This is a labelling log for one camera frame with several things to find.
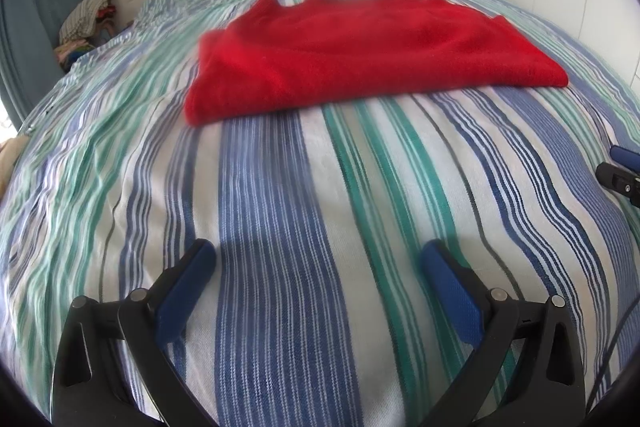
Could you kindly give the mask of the pile of clothes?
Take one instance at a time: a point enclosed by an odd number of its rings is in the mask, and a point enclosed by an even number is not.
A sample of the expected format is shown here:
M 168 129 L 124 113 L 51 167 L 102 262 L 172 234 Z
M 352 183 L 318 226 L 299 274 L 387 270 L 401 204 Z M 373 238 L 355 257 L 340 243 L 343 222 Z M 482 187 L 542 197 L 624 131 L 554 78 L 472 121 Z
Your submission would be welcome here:
M 100 26 L 107 23 L 114 35 L 114 0 L 81 0 L 66 17 L 58 31 L 58 46 L 54 54 L 58 64 L 68 72 L 79 57 L 92 51 L 100 35 Z

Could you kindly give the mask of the red knit sweater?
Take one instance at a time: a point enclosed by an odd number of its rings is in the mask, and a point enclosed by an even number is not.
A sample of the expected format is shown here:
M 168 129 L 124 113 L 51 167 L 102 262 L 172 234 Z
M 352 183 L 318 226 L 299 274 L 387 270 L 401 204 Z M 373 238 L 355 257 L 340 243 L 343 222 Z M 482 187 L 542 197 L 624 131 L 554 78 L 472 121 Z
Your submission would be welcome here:
M 358 98 L 567 85 L 504 17 L 447 0 L 257 0 L 201 36 L 183 112 L 200 127 Z

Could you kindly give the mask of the blue curtain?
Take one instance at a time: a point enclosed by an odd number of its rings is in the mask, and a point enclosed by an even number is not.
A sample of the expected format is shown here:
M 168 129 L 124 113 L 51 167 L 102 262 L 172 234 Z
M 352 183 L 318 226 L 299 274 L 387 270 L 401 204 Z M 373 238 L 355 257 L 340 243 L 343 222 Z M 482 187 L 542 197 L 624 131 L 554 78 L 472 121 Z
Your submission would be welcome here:
M 15 128 L 64 72 L 58 31 L 81 0 L 1 0 L 1 102 Z

